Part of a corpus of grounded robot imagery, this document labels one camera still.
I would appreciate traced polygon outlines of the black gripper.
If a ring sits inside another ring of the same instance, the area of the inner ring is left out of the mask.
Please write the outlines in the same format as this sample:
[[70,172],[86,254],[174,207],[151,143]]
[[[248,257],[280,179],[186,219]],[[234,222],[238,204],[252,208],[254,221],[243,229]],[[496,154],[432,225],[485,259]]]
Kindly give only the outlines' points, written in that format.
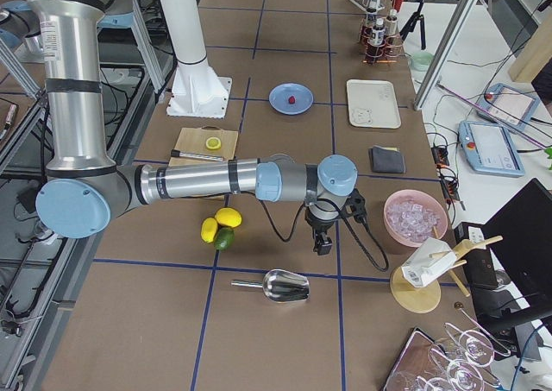
[[328,232],[337,219],[331,218],[325,220],[315,216],[306,216],[305,221],[312,230],[312,238],[314,241],[313,251],[316,252],[318,256],[328,255],[333,247],[333,241]]

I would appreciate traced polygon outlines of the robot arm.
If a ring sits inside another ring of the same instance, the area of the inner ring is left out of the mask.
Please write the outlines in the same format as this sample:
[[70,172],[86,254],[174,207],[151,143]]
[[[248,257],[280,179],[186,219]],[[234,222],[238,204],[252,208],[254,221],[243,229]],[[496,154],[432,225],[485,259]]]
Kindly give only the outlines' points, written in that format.
[[316,165],[287,155],[174,167],[118,166],[107,154],[97,28],[133,0],[27,0],[38,16],[54,152],[35,208],[60,236],[84,238],[114,218],[162,199],[251,192],[263,201],[300,201],[315,251],[329,253],[328,228],[343,217],[357,168],[331,155]]

